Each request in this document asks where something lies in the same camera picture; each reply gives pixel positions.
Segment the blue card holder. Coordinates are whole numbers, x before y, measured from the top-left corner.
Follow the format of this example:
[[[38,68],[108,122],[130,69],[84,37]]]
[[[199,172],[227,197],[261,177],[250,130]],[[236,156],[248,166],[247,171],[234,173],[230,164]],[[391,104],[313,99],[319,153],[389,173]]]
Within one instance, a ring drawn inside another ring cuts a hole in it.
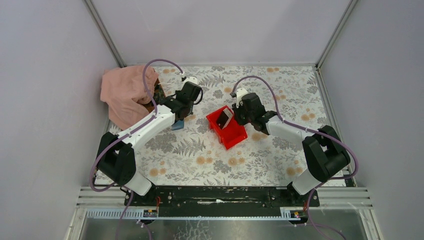
[[[177,131],[177,130],[183,129],[184,127],[185,127],[184,120],[178,120],[171,126],[171,130]]]

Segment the red plastic bin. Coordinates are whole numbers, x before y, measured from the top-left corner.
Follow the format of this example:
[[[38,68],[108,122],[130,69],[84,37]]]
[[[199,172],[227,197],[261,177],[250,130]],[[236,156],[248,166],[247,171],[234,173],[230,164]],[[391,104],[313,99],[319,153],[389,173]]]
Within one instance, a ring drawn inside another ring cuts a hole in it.
[[[208,121],[209,128],[216,134],[219,143],[222,144],[226,150],[229,150],[235,145],[246,140],[248,135],[245,127],[238,125],[236,122],[234,118],[234,112],[231,109],[230,110],[233,113],[233,117],[230,120],[228,126],[224,129],[220,129],[217,126],[216,120],[224,108],[230,109],[227,105],[225,105],[218,110],[208,114],[206,119]]]

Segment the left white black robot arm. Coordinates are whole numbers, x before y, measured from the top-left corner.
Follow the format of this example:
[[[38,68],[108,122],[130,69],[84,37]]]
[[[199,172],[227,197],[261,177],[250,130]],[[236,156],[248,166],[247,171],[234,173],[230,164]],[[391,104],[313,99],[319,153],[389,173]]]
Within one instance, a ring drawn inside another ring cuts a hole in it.
[[[137,171],[136,149],[161,131],[184,121],[202,98],[203,90],[197,84],[197,79],[187,77],[180,90],[161,100],[145,118],[118,134],[105,133],[100,140],[94,168],[114,184],[139,196],[146,195],[153,183]]]

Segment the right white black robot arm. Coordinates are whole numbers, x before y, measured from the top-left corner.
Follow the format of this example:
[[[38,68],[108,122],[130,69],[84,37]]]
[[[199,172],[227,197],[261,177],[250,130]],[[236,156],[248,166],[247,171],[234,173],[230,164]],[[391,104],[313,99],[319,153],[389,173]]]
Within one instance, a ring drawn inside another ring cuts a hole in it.
[[[287,186],[293,195],[309,193],[350,164],[351,158],[331,126],[313,130],[281,120],[276,111],[265,109],[256,93],[243,88],[230,95],[236,99],[232,110],[240,126],[251,124],[258,132],[282,138],[303,149],[307,169]]]

